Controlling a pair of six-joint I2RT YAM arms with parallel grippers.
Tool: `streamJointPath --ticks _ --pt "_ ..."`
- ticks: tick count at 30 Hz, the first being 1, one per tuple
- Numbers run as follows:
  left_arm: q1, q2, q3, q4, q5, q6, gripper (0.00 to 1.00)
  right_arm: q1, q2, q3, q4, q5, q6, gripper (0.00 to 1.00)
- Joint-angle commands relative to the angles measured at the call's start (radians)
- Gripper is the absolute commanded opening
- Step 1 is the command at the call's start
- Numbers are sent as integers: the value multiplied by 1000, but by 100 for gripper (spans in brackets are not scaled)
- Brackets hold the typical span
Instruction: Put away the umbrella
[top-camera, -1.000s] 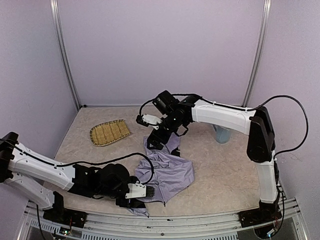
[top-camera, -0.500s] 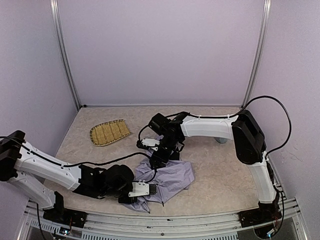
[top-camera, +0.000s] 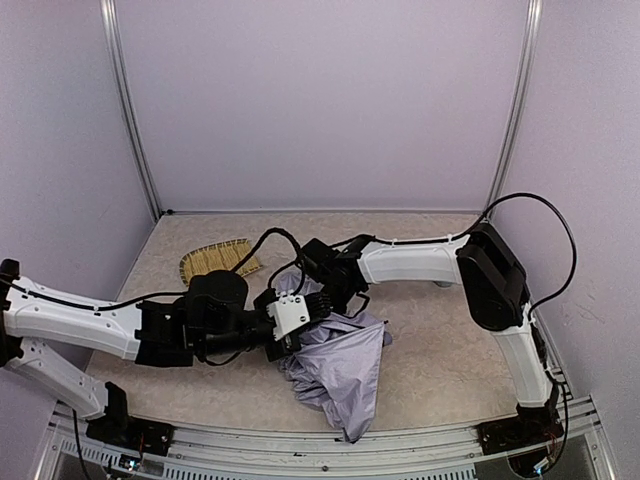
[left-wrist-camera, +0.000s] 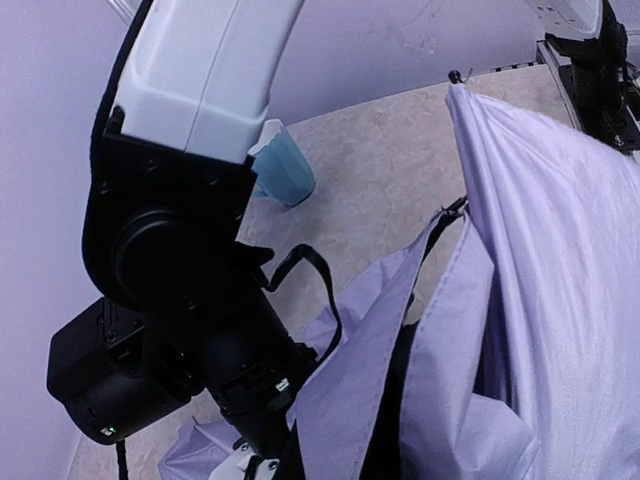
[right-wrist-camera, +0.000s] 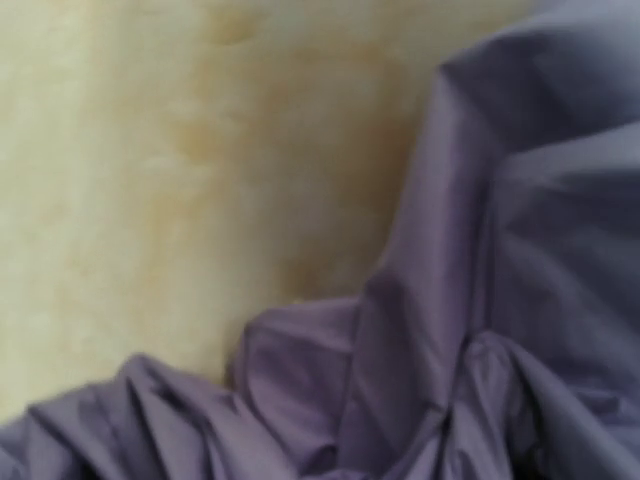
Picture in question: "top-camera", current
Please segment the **lilac folding umbrella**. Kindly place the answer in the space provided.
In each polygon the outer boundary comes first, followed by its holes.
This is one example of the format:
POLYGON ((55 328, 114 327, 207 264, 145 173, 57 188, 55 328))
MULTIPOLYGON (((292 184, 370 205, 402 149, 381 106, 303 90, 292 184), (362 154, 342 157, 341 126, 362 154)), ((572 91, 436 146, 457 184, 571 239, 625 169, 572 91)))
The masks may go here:
POLYGON ((355 443, 376 413, 382 350, 392 343, 386 323, 367 311, 332 313, 300 335, 301 349, 277 361, 302 405, 355 443))

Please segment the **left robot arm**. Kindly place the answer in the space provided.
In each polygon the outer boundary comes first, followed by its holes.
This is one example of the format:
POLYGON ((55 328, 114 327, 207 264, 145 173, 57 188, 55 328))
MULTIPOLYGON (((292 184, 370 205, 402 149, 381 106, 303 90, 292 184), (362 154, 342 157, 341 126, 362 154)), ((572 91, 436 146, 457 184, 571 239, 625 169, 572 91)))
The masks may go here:
POLYGON ((216 270, 191 279, 163 302, 148 294, 119 304, 49 289, 1 263, 1 365, 37 381, 86 420, 128 416, 125 393, 87 377, 48 345, 55 341, 102 351, 137 365, 190 367, 211 356, 238 356, 258 347, 275 360, 297 347, 296 337, 331 312, 329 297, 269 288, 246 309, 248 284, 216 270))

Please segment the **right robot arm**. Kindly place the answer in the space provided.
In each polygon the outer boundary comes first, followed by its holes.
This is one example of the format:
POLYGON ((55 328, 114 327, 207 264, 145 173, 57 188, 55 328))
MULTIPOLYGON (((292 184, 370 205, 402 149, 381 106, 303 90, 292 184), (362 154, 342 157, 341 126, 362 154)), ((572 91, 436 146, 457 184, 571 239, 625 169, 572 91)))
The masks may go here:
POLYGON ((521 416, 552 414, 560 393, 548 366, 523 265, 488 223, 442 239, 383 240, 361 234, 344 247, 313 238, 302 248, 306 274, 335 311, 374 284, 459 285, 471 319, 496 340, 515 386, 521 416))

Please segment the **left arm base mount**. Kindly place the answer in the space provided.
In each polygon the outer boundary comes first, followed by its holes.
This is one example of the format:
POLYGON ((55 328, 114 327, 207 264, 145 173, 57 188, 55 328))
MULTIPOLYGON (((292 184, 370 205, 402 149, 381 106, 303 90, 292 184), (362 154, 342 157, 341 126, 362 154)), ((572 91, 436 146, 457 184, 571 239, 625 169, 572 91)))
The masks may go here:
POLYGON ((124 425, 116 425, 107 417, 88 422, 88 438, 102 443, 165 457, 173 439, 175 427, 171 424, 129 417, 124 425))

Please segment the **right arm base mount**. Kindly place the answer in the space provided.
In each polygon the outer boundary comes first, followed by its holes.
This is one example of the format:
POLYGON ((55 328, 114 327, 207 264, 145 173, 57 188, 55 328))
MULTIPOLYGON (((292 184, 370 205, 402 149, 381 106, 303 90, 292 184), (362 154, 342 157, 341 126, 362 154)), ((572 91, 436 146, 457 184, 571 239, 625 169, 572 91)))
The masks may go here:
POLYGON ((515 416, 477 425, 484 455, 529 447, 564 435, 559 414, 543 408, 524 408, 515 416))

